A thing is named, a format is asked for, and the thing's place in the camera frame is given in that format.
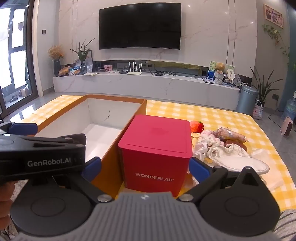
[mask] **gray trash can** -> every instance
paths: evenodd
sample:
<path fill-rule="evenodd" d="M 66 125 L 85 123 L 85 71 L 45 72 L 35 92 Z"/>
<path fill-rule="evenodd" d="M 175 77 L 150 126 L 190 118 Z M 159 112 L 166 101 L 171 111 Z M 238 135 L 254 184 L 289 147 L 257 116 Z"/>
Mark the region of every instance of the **gray trash can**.
<path fill-rule="evenodd" d="M 237 103 L 236 112 L 252 115 L 258 91 L 255 88 L 243 85 L 239 92 L 239 102 Z"/>

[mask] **teal wall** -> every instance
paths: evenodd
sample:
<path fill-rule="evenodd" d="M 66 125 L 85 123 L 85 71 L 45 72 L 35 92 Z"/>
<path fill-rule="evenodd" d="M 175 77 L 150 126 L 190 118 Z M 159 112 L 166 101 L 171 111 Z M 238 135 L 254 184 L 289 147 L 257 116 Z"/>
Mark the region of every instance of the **teal wall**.
<path fill-rule="evenodd" d="M 293 61 L 296 62 L 296 10 L 288 4 L 287 7 L 290 23 L 290 63 L 288 66 L 284 91 L 279 103 L 279 110 L 281 111 L 284 110 L 287 100 L 291 99 L 294 91 L 296 91 L 296 70 L 293 71 L 294 63 L 292 63 Z"/>

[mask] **sliding glass door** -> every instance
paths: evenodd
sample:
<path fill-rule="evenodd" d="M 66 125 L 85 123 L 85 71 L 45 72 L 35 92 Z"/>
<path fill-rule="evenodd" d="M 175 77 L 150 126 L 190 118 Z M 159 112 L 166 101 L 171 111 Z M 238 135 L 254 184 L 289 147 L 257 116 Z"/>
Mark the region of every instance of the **sliding glass door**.
<path fill-rule="evenodd" d="M 0 8 L 0 105 L 2 118 L 38 96 L 31 50 L 34 0 Z"/>

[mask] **gray ridged plate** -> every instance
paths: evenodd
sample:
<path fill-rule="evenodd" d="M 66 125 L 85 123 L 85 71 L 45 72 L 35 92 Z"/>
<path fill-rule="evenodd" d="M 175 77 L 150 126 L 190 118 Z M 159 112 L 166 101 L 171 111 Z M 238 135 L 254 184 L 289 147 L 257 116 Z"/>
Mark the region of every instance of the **gray ridged plate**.
<path fill-rule="evenodd" d="M 182 203 L 171 193 L 121 193 L 118 200 L 98 204 L 76 230 L 58 237 L 19 234 L 14 241 L 279 241 L 272 232 L 257 237 L 235 237 L 207 224 L 193 203 Z"/>

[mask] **white wall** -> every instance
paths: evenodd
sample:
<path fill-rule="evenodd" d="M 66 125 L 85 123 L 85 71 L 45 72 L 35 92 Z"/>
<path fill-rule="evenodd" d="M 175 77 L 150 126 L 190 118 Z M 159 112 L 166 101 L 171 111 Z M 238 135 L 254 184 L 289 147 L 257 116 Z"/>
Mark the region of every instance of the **white wall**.
<path fill-rule="evenodd" d="M 282 50 L 280 49 L 280 47 L 282 47 L 282 44 L 280 43 L 278 46 L 275 46 L 275 41 L 271 40 L 268 34 L 263 32 L 262 24 L 273 25 L 276 29 L 281 30 L 283 41 L 285 42 L 287 47 L 290 46 L 290 28 L 287 15 L 287 4 L 284 0 L 256 0 L 256 3 L 258 12 L 258 40 L 255 66 L 260 74 L 261 79 L 264 75 L 266 80 L 272 70 L 274 70 L 274 73 L 271 80 L 284 79 L 272 86 L 272 88 L 277 88 L 279 89 L 279 91 L 270 92 L 265 101 L 265 107 L 275 110 L 276 101 L 272 99 L 272 93 L 279 95 L 279 100 L 281 99 L 286 82 L 288 58 L 282 54 Z M 283 15 L 284 29 L 265 19 L 263 14 L 264 3 Z M 255 86 L 257 85 L 254 79 L 252 83 Z"/>
<path fill-rule="evenodd" d="M 37 19 L 33 19 L 33 60 L 34 65 L 38 63 L 38 67 L 35 68 L 37 86 L 41 84 L 43 91 L 53 87 L 53 61 L 47 51 L 58 44 L 59 3 L 60 0 L 35 1 L 37 6 L 34 10 L 38 12 Z"/>
<path fill-rule="evenodd" d="M 61 0 L 59 44 L 64 64 L 74 63 L 70 51 L 95 38 L 89 47 L 93 60 L 160 60 L 209 66 L 211 60 L 233 64 L 236 72 L 252 77 L 257 44 L 255 0 L 161 0 L 182 3 L 181 49 L 123 48 L 99 50 L 99 9 L 155 0 Z"/>

